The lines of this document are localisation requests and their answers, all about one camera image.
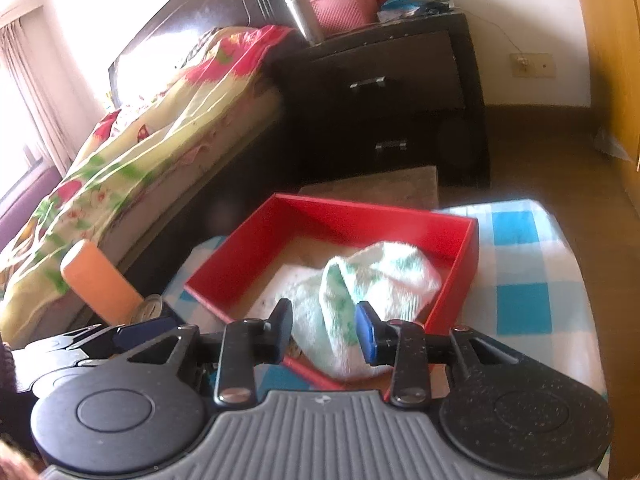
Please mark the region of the green white knitted cloth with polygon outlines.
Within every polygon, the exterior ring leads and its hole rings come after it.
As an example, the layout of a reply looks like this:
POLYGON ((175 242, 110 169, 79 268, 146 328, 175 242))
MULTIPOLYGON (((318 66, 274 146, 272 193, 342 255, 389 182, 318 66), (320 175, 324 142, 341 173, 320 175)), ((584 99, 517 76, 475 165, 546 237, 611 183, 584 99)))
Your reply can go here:
POLYGON ((363 359, 356 304, 367 301, 383 321, 415 321, 441 288, 431 260, 412 245, 376 242, 358 250, 296 237, 250 285, 241 307, 247 318, 268 318, 280 299, 290 300, 291 356, 337 382, 354 382, 389 370, 363 359))

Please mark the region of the orange ribbed bottle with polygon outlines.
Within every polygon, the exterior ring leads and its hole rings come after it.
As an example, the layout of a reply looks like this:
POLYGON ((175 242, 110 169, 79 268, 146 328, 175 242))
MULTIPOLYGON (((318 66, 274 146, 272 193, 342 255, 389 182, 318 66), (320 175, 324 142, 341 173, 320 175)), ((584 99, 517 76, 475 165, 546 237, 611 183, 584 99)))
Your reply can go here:
POLYGON ((80 240, 61 261, 65 283, 110 325, 129 324, 142 296, 91 240, 80 240))

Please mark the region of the red open box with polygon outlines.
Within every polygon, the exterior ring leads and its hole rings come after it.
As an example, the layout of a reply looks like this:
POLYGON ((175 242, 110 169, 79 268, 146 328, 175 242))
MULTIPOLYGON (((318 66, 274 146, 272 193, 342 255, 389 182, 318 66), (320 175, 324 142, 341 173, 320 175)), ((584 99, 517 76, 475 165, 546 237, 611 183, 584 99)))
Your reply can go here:
POLYGON ((440 289, 416 314, 429 334, 454 326, 478 266, 473 218, 427 210, 276 194, 266 200, 186 281, 186 290, 224 324, 265 318, 283 296, 286 266, 322 269, 378 242, 420 249, 440 289))

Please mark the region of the blue white checkered tablecloth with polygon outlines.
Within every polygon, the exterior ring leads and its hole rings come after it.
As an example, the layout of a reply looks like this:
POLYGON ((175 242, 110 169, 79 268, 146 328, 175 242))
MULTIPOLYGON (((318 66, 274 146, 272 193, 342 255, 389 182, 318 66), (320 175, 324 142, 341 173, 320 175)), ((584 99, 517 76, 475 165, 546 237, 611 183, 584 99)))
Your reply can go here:
MULTIPOLYGON (((574 252, 558 222, 534 200, 457 206, 444 209, 478 220, 480 261, 457 321, 494 337, 596 390, 606 399, 606 385, 586 286, 574 252)), ((191 275, 224 241, 215 236, 195 246, 169 282, 163 297, 177 314, 201 332, 221 332, 220 319, 184 288, 191 275)), ((308 278, 328 256, 318 250, 293 249, 274 262, 259 300, 270 288, 308 278)), ((317 390, 284 365, 259 365, 259 396, 270 389, 317 390)))

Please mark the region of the brown stool top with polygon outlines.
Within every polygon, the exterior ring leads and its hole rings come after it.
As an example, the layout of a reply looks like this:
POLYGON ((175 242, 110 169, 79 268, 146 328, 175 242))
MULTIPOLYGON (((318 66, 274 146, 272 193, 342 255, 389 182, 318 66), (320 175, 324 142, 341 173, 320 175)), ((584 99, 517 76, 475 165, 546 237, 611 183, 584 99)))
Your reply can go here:
POLYGON ((423 166, 306 185, 298 192, 329 200, 349 200, 383 206, 437 209, 435 166, 423 166))

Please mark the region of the dark wooden nightstand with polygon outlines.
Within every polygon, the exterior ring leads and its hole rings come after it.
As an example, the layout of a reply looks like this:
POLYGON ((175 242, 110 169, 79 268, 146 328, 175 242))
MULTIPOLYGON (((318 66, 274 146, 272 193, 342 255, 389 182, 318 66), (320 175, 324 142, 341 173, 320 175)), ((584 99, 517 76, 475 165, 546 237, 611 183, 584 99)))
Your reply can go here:
POLYGON ((298 49, 273 77, 307 182, 433 166, 445 184, 490 183, 480 71, 461 12, 298 49))

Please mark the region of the white paper scrap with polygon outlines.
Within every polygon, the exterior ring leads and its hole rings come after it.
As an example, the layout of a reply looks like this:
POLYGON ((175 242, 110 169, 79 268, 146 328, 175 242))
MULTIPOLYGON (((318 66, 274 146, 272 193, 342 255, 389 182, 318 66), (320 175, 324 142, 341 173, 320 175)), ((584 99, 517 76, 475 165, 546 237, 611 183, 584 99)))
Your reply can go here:
POLYGON ((618 142, 614 136, 608 134, 605 128, 600 127, 597 134, 593 138, 593 146, 602 154, 623 160, 624 162, 632 162, 623 145, 618 142))

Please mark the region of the beige window curtain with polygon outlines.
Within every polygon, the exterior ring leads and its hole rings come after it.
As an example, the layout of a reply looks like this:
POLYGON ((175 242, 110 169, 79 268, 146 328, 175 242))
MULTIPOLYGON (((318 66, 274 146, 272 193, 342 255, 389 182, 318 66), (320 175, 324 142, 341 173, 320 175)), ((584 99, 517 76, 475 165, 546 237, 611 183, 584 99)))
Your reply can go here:
POLYGON ((32 118, 43 158, 64 177, 75 159, 73 145, 29 61, 27 37, 19 18, 1 27, 1 57, 32 118))

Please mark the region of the pink plastic basket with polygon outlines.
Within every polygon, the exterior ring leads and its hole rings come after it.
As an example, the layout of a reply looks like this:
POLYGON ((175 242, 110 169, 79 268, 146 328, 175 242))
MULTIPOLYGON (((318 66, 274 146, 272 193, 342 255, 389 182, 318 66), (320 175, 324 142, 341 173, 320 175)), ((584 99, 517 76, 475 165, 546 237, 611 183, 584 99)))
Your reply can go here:
POLYGON ((376 0, 311 0, 311 5, 327 37, 367 27, 378 21, 376 0))

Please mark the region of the dark wooden headboard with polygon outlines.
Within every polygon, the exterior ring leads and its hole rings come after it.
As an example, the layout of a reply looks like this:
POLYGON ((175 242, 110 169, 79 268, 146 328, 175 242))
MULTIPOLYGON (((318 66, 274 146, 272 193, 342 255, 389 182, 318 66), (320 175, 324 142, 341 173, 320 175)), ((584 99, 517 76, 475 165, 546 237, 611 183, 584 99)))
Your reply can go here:
POLYGON ((269 24, 294 25, 284 0, 168 0, 110 66, 114 107, 155 92, 206 32, 269 24))

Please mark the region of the wooden wardrobe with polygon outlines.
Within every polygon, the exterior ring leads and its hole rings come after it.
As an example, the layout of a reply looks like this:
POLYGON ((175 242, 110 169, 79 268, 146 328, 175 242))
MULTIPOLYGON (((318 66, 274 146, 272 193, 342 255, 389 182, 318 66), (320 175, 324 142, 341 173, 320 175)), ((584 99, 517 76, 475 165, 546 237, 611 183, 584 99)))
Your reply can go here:
POLYGON ((613 158, 632 206, 639 207, 639 0, 579 0, 598 129, 620 142, 632 162, 613 158))

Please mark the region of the beige wall socket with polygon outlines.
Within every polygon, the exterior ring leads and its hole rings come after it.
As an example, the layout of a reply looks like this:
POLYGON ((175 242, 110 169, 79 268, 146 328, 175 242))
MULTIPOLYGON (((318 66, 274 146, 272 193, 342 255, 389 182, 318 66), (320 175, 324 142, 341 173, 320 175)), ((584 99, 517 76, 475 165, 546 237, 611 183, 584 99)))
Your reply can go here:
POLYGON ((554 58, 548 53, 512 53, 510 66, 513 77, 555 78, 554 58))

